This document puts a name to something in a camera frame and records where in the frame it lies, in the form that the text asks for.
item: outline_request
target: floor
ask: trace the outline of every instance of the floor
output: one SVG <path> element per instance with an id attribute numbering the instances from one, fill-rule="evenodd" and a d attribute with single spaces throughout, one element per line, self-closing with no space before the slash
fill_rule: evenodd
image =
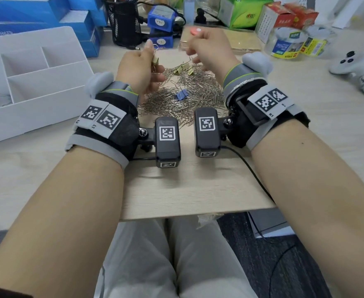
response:
<path id="1" fill-rule="evenodd" d="M 255 239 L 247 213 L 221 217 L 219 226 L 237 255 L 258 298 L 331 298 L 317 264 L 296 236 Z M 0 232 L 0 242 L 6 232 Z M 280 255 L 290 246 L 274 271 L 269 295 L 269 278 Z"/>

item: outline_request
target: person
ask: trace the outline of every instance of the person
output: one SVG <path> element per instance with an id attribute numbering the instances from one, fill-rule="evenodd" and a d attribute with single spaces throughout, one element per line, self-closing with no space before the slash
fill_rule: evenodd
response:
<path id="1" fill-rule="evenodd" d="M 157 90 L 164 67 L 151 74 L 153 53 L 150 42 L 142 51 L 127 52 L 116 80 L 138 95 Z M 196 55 L 193 62 L 212 71 L 220 84 L 240 64 L 219 29 L 202 31 L 189 41 L 186 53 Z M 252 149 L 252 158 L 321 270 L 345 297 L 363 298 L 360 178 L 294 118 L 269 131 Z M 117 161 L 72 147 L 0 245 L 0 292 L 35 298 L 257 297 L 216 223 L 200 229 L 194 217 L 169 219 L 168 224 L 160 219 L 119 223 L 123 189 Z"/>

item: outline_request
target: blue binder clip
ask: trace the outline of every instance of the blue binder clip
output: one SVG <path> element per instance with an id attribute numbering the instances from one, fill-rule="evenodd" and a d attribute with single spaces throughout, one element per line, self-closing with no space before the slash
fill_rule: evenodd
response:
<path id="1" fill-rule="evenodd" d="M 187 95 L 188 95 L 188 92 L 185 89 L 183 89 L 182 91 L 179 91 L 176 94 L 176 99 L 178 99 L 179 101 L 184 100 Z"/>

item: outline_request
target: cork board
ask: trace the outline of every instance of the cork board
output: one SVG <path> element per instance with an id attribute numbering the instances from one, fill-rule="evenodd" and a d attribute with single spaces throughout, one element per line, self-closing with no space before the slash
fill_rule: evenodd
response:
<path id="1" fill-rule="evenodd" d="M 236 55 L 243 55 L 245 53 L 252 53 L 255 51 L 261 51 L 261 44 L 254 31 L 244 30 L 236 31 L 230 29 L 223 29 L 230 45 L 232 46 L 233 53 Z M 186 50 L 188 47 L 188 41 L 193 37 L 190 33 L 190 27 L 185 27 L 182 32 L 182 36 L 179 43 L 179 49 Z"/>

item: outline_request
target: light gray pants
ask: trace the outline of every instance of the light gray pants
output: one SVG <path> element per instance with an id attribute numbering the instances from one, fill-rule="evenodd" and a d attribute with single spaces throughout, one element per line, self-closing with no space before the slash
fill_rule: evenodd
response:
<path id="1" fill-rule="evenodd" d="M 104 298 L 258 298 L 216 221 L 197 216 L 118 224 L 103 266 Z M 100 296 L 99 274 L 95 298 Z"/>

